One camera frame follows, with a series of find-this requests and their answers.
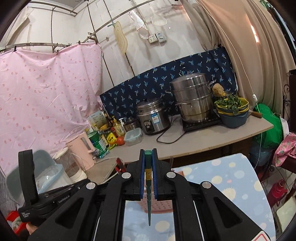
blue bowl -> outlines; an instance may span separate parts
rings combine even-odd
[[[239,126],[242,126],[246,123],[248,118],[249,112],[246,111],[244,113],[241,113],[239,115],[229,116],[229,115],[223,115],[219,114],[222,123],[227,126],[228,128],[237,128]]]

silver bolt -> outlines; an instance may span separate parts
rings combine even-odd
[[[176,176],[176,173],[174,173],[174,172],[168,172],[167,173],[168,178],[174,178],[175,176]]]
[[[129,172],[124,172],[121,176],[122,176],[122,178],[124,178],[124,179],[128,179],[128,178],[131,177],[131,174],[130,174]]]
[[[204,188],[210,188],[210,187],[212,186],[212,184],[211,184],[210,182],[203,182],[203,183],[202,183],[202,186],[203,186]]]
[[[94,189],[95,187],[96,187],[96,184],[95,183],[88,183],[86,185],[86,188],[89,189],[89,190]]]

blue gripper pad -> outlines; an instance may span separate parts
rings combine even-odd
[[[143,199],[144,196],[144,176],[145,176],[145,151],[141,150],[141,180],[140,180],[140,197]]]
[[[156,165],[155,165],[155,155],[154,150],[152,150],[152,176],[153,176],[153,190],[154,190],[154,197],[157,200],[157,174],[156,174]]]

blue polka dot tablecloth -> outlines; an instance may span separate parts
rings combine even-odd
[[[276,231],[271,209],[263,188],[249,160],[243,154],[235,154],[174,169],[183,171],[186,179],[200,184],[210,181],[227,198],[238,206],[271,238],[276,240]],[[174,241],[173,213],[148,214],[139,202],[126,202],[123,223],[123,241]]]

green bag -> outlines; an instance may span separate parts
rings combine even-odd
[[[284,139],[283,128],[281,125],[281,119],[273,114],[270,108],[264,104],[258,104],[260,113],[262,113],[263,118],[269,121],[274,127],[268,131],[262,133],[262,143],[263,148],[277,148],[279,144]],[[254,140],[258,143],[261,141],[261,134],[254,137]]]

